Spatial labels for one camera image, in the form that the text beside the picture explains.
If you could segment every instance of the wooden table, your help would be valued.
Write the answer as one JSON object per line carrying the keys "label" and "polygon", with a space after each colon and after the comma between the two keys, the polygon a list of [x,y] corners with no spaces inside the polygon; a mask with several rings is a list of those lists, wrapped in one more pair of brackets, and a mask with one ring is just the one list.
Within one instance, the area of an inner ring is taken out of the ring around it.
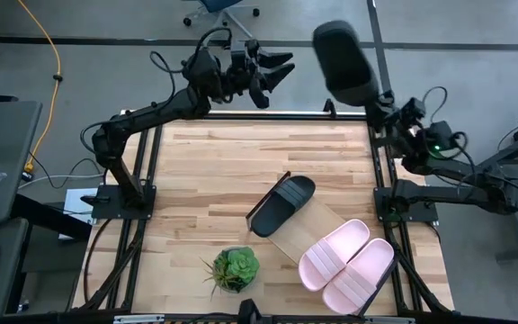
{"label": "wooden table", "polygon": [[[129,139],[124,156],[129,169],[137,145],[138,136]],[[143,175],[148,149],[145,157]],[[346,220],[364,221],[372,237],[384,236],[375,216],[371,192],[376,185],[362,122],[176,121],[164,127],[157,163],[156,210],[147,224],[133,312],[237,313],[240,301],[253,298],[265,314],[333,314],[320,292],[302,286],[295,263],[269,239],[246,230],[245,215],[285,171],[309,176],[317,184],[319,201]],[[424,181],[402,168],[398,174],[417,183]],[[418,273],[439,300],[452,308],[441,247],[433,230],[422,223],[409,223],[408,228]],[[112,221],[99,239],[89,270],[90,294],[112,269],[120,230],[121,221]],[[243,245],[250,246],[259,259],[258,278],[240,294],[217,290],[211,298],[213,282],[203,282],[209,275],[201,260],[210,262],[222,249]],[[74,307],[83,304],[82,282]],[[410,305],[405,275],[402,282]],[[125,283],[124,274],[118,304]],[[367,315],[395,313],[389,279]]]}

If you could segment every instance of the yellow cable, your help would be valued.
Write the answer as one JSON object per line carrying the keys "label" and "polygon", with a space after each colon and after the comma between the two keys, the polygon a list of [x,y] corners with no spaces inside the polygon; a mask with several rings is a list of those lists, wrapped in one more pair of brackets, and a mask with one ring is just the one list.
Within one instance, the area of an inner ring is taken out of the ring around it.
{"label": "yellow cable", "polygon": [[[17,2],[19,3],[19,5],[21,5],[23,7],[23,9],[25,9],[27,14],[32,18],[32,20],[35,23],[37,23],[37,26],[43,32],[43,34],[45,35],[45,37],[47,38],[47,40],[49,42],[49,45],[51,45],[51,48],[55,52],[55,58],[57,59],[57,62],[58,62],[58,72],[53,77],[55,79],[55,89],[53,90],[53,95],[51,96],[51,106],[49,108],[49,118],[47,119],[47,125],[45,125],[45,130],[43,130],[43,133],[41,133],[40,138],[37,139],[37,143],[35,143],[35,148],[33,148],[32,154],[33,154],[33,156],[35,156],[37,154],[37,150],[40,147],[41,141],[43,140],[43,138],[45,137],[45,135],[47,134],[47,132],[49,130],[51,120],[53,119],[53,111],[55,110],[55,100],[58,96],[59,83],[61,82],[61,58],[59,57],[58,49],[55,47],[53,40],[51,40],[50,36],[45,31],[45,28],[43,28],[43,26],[41,26],[40,22],[37,20],[37,18],[35,18],[33,13],[31,13],[29,8],[23,3],[22,0],[17,0]],[[25,172],[29,172],[29,173],[33,170],[33,157],[30,157],[29,160],[27,160],[27,163],[25,164],[25,167],[23,170]]]}

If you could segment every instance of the black slide sandal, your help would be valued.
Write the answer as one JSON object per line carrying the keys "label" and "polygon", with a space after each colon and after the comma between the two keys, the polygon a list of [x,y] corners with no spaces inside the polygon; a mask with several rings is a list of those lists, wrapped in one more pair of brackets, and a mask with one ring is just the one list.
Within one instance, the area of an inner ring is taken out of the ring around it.
{"label": "black slide sandal", "polygon": [[286,173],[272,190],[253,208],[250,230],[260,238],[271,236],[286,220],[303,207],[315,192],[313,180]]}

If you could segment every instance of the plant pot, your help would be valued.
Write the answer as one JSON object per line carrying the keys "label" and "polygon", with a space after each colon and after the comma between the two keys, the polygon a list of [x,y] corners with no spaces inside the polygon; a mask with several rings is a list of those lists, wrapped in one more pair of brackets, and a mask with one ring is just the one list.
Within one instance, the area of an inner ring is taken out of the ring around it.
{"label": "plant pot", "polygon": [[[232,251],[232,250],[238,250],[240,249],[241,247],[229,247],[229,248],[226,248],[224,250],[221,251],[221,253],[219,254],[220,255],[225,255],[225,257],[227,256],[227,254]],[[247,287],[249,287],[254,281],[255,281],[255,278],[257,277],[257,275],[255,275],[253,277],[253,279],[251,279],[251,281],[249,283],[245,283],[245,285],[243,287],[241,287],[239,290],[235,290],[233,288],[229,288],[229,287],[224,287],[224,286],[221,286],[219,285],[217,282],[215,282],[215,284],[224,292],[227,292],[227,293],[241,293],[243,290],[245,290]]]}

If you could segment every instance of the pink slide sandal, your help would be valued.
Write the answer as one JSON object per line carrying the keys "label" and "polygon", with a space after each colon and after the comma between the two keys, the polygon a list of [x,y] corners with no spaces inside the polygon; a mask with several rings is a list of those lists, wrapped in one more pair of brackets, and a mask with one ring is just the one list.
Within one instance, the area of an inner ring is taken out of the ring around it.
{"label": "pink slide sandal", "polygon": [[369,242],[323,291],[327,307],[340,314],[357,314],[377,290],[394,255],[386,240],[376,238]]}
{"label": "pink slide sandal", "polygon": [[333,279],[369,239],[369,228],[360,220],[349,220],[310,247],[299,261],[299,277],[311,292]]}

